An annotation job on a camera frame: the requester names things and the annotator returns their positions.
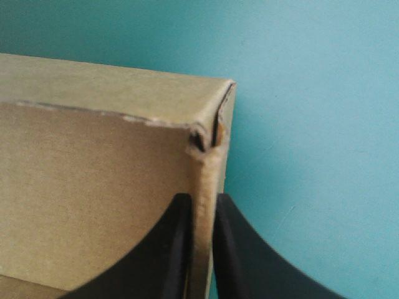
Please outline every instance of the black plastic object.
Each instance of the black plastic object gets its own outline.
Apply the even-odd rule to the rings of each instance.
[[[219,299],[338,299],[274,251],[227,194],[218,196],[213,259]]]
[[[191,198],[177,194],[132,251],[61,299],[182,299],[190,247]]]

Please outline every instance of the teal wall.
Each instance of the teal wall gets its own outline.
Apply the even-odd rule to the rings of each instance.
[[[236,79],[227,192],[320,282],[398,298],[398,1],[2,0],[0,52]]]

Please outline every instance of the blue wall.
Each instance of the blue wall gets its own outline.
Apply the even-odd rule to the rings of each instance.
[[[2,0],[0,51],[236,79],[227,192],[320,282],[398,298],[399,2]]]

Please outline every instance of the cardboard surface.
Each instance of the cardboard surface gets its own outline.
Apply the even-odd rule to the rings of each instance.
[[[66,291],[0,275],[1,299],[56,299]]]
[[[234,86],[0,54],[0,275],[76,288],[137,244],[175,193],[188,192],[188,294],[204,298]]]

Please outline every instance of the damaged box corner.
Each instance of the damaged box corner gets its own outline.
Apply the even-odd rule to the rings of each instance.
[[[220,78],[0,54],[2,298],[79,287],[180,192],[194,205],[188,294],[205,298],[234,92]]]

